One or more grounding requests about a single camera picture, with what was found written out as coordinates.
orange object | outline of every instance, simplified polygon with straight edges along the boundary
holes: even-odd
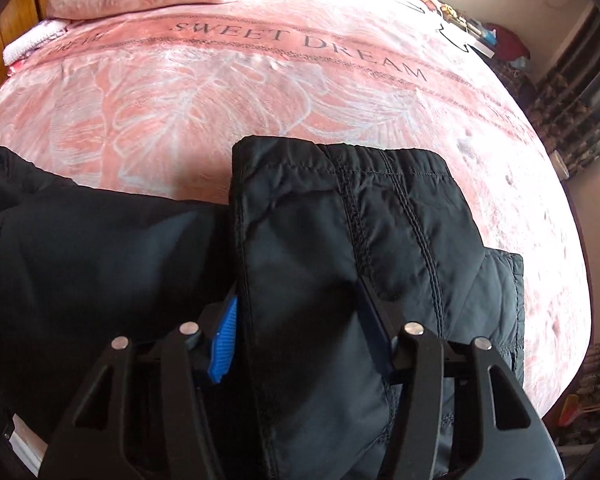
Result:
[[[438,0],[422,0],[429,10],[440,11],[442,4]]]
[[[583,410],[580,405],[580,399],[577,395],[567,396],[564,401],[564,406],[562,407],[562,413],[560,414],[560,419],[558,420],[558,427],[564,428],[566,426],[570,426],[573,424],[573,421],[576,420],[580,415],[582,415]]]

black clothing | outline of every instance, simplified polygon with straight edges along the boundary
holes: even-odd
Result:
[[[221,206],[76,186],[0,148],[0,392],[43,438],[113,337],[164,336],[237,280],[214,435],[257,426],[271,479],[375,478],[399,390],[366,346],[361,275],[448,340],[489,337],[522,382],[522,258],[483,246],[434,153],[248,137]]]

stitched seam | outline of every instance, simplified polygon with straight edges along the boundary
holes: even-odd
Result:
[[[340,196],[342,198],[342,205],[344,207],[345,216],[347,218],[347,224],[349,227],[349,237],[353,246],[353,256],[356,261],[356,270],[359,276],[368,276],[373,288],[377,290],[374,271],[371,265],[371,256],[369,254],[369,248],[366,243],[365,229],[362,217],[360,216],[360,212],[356,207],[356,203],[354,201],[353,192],[349,185],[349,181],[344,175],[347,168],[344,167],[343,160],[339,159],[336,162],[332,160],[331,153],[329,152],[327,146],[323,148],[323,153],[335,168],[333,173],[335,174],[336,181],[338,183],[338,191],[340,192]],[[380,438],[383,434],[389,431],[389,428],[391,427],[395,418],[393,392],[391,391],[391,386],[387,384],[387,382],[384,379],[382,379],[382,389],[384,390],[384,398],[386,399],[387,405],[389,406],[389,422],[382,430]]]
[[[384,163],[386,164],[386,166],[389,168],[391,166],[391,162],[389,161],[389,158],[386,156],[386,153],[383,150],[378,150],[378,152],[382,156],[382,159],[384,160]],[[434,310],[434,313],[436,314],[436,324],[438,327],[438,336],[443,338],[445,336],[445,333],[444,333],[444,325],[443,325],[443,317],[442,317],[442,302],[440,300],[440,284],[438,283],[438,274],[436,272],[436,266],[433,261],[433,257],[431,256],[431,253],[429,250],[429,245],[427,244],[426,236],[424,235],[424,232],[422,231],[422,227],[420,225],[420,222],[418,221],[415,211],[413,210],[413,207],[411,207],[411,202],[409,200],[409,197],[404,192],[404,189],[400,185],[400,182],[398,182],[398,179],[396,178],[396,176],[397,175],[390,173],[391,181],[394,184],[394,189],[395,189],[395,193],[398,197],[398,201],[400,202],[402,209],[406,213],[407,219],[409,220],[409,224],[411,225],[411,228],[413,229],[413,232],[416,235],[416,241],[418,243],[418,246],[420,247],[420,252],[422,253],[422,257],[424,259],[425,266],[427,267],[427,271],[429,273],[429,284],[431,287],[433,310]]]
[[[238,182],[240,182],[240,188],[244,185],[244,167],[240,166],[240,175],[238,176]],[[248,333],[245,337],[245,342],[247,343],[247,360],[249,362],[249,375],[251,377],[251,390],[253,392],[253,396],[256,399],[256,406],[262,406],[262,399],[265,397],[264,392],[259,388],[259,381],[254,377],[254,367],[251,366],[253,363],[253,353],[255,348],[255,342],[253,340],[254,331],[253,331],[253,319],[251,317],[251,299],[249,296],[249,283],[248,283],[248,274],[246,268],[246,256],[244,252],[244,243],[242,241],[242,233],[244,232],[244,212],[242,210],[242,201],[238,202],[238,233],[237,240],[240,245],[240,257],[242,259],[242,278],[244,280],[244,309],[245,309],[245,320],[248,324]],[[269,469],[269,477],[273,479],[280,478],[280,472],[278,470],[278,460],[276,457],[276,452],[273,446],[273,439],[271,437],[271,420],[270,414],[267,410],[257,409],[257,417],[258,419],[262,419],[260,421],[260,431],[262,433],[262,439],[264,441],[264,447],[266,449],[265,462],[266,466]]]
[[[518,349],[518,345],[516,343],[509,343],[506,345],[496,345],[496,348],[498,350],[502,350],[503,352],[513,352],[516,351]]]
[[[508,256],[506,258],[507,263],[509,264],[509,269],[511,269],[511,274],[510,274],[510,278],[511,278],[511,283],[513,285],[513,288],[516,291],[516,340],[514,343],[514,348],[512,350],[509,350],[512,353],[512,363],[511,363],[511,370],[513,371],[513,373],[515,375],[517,375],[516,373],[516,369],[518,368],[518,338],[520,337],[520,290],[518,288],[518,284],[516,283],[516,273],[514,272],[513,269],[513,261],[511,261],[511,257]]]
[[[456,420],[456,416],[453,413],[447,413],[440,420],[440,426],[446,426],[447,424],[453,424]]]
[[[380,175],[395,175],[404,176],[409,175],[423,175],[423,176],[438,176],[440,178],[448,178],[449,175],[445,173],[434,173],[432,171],[408,171],[408,172],[395,172],[395,171],[374,171],[374,170],[354,170],[353,168],[346,168],[345,166],[339,166],[337,170],[331,170],[330,168],[318,168],[317,166],[308,166],[306,164],[291,164],[289,162],[279,162],[276,164],[265,164],[265,168],[275,170],[284,166],[286,168],[293,168],[295,170],[312,170],[323,173],[336,173],[336,171],[347,171],[349,173],[360,173],[360,174],[380,174]]]

black clamp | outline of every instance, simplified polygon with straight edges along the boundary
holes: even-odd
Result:
[[[433,480],[443,378],[455,379],[444,480],[564,480],[560,457],[524,390],[491,342],[447,342],[358,283],[358,315],[376,369],[404,385],[378,479]]]
[[[0,434],[7,440],[11,438],[15,425],[13,410],[8,406],[5,396],[0,396]]]
[[[201,386],[218,383],[228,371],[236,308],[232,289],[224,302],[205,307],[198,322],[185,322],[158,342],[135,346],[124,336],[115,338],[64,412],[40,466],[39,480],[224,479]],[[165,457],[164,465],[152,470],[133,463],[126,449],[132,384],[142,367],[158,370],[153,383],[159,384],[162,419],[157,447]],[[160,454],[157,449],[151,452]]]

bed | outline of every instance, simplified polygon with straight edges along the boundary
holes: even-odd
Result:
[[[589,343],[580,241],[542,143],[452,27],[420,0],[75,23],[0,88],[0,144],[86,186],[219,203],[246,135],[437,152],[485,245],[524,257],[524,387],[542,415]]]

